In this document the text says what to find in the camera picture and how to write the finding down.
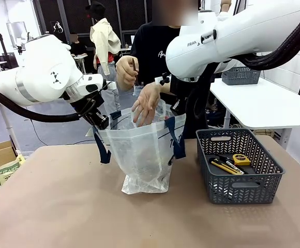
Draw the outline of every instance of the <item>gray floor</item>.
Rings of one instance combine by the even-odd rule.
[[[120,92],[122,109],[131,107],[135,100],[136,97],[132,95],[131,91]],[[66,103],[64,100],[40,103],[28,107],[28,109],[37,113],[48,115],[74,113],[71,105]],[[103,105],[100,107],[100,111],[103,114],[106,114]],[[42,144],[36,137],[32,123],[29,119],[21,117],[10,110],[7,110],[7,115],[16,133],[22,151],[35,151],[37,148],[44,146],[44,144]],[[40,139],[48,145],[65,145],[84,140],[92,140],[92,138],[85,137],[90,125],[84,119],[69,123],[42,123],[34,121],[34,126]],[[9,140],[9,135],[0,113],[0,142],[7,140]]]

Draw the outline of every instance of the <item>cap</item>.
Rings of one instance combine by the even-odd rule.
[[[86,7],[88,15],[96,20],[101,20],[105,15],[105,6],[97,1],[93,1],[91,5]]]

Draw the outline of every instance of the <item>person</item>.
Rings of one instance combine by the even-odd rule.
[[[87,47],[85,46],[85,44],[79,41],[79,36],[77,35],[77,33],[71,33],[71,40],[73,41],[73,43],[70,45],[70,53],[72,57],[78,55],[87,55]]]
[[[90,39],[96,47],[94,68],[105,80],[116,82],[114,56],[118,54],[121,48],[119,37],[105,18],[106,8],[103,4],[94,1],[86,7],[86,10],[89,16],[96,21],[96,24],[91,27],[90,31]],[[118,89],[103,90],[101,94],[107,114],[120,110]]]
[[[231,0],[222,0],[223,7],[230,6]],[[148,125],[155,116],[155,109],[160,99],[168,104],[173,104],[176,98],[170,94],[170,83],[163,86],[154,82],[155,78],[162,76],[163,73],[169,73],[166,65],[166,50],[170,42],[179,35],[182,17],[186,9],[192,9],[194,6],[190,1],[169,0],[156,1],[154,5],[157,11],[157,19],[143,24],[137,31],[134,43],[131,48],[130,56],[123,56],[117,62],[117,82],[122,90],[130,90],[136,81],[144,83],[144,88],[132,107],[134,122],[139,117],[139,126]],[[136,65],[136,71],[133,70],[132,61]]]

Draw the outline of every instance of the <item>basket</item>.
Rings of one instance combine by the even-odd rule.
[[[222,73],[222,81],[227,85],[258,84],[260,71],[248,67],[234,67]]]
[[[202,176],[213,204],[270,204],[284,169],[248,129],[197,131],[197,153]],[[209,163],[214,155],[244,154],[249,174],[231,175]]]

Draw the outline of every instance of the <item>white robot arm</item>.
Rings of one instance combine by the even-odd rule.
[[[97,110],[103,103],[99,91],[106,86],[115,89],[115,82],[106,82],[100,74],[83,75],[70,55],[70,46],[53,35],[29,41],[26,49],[24,67],[0,72],[2,95],[19,106],[64,97],[80,115],[88,108],[83,116],[92,125],[106,128],[107,118]]]
[[[300,0],[275,0],[254,5],[219,21],[213,12],[199,13],[197,26],[181,27],[168,46],[166,62],[179,79],[200,76],[210,63],[229,61],[235,55],[276,50],[300,23]],[[234,63],[221,64],[216,72]]]

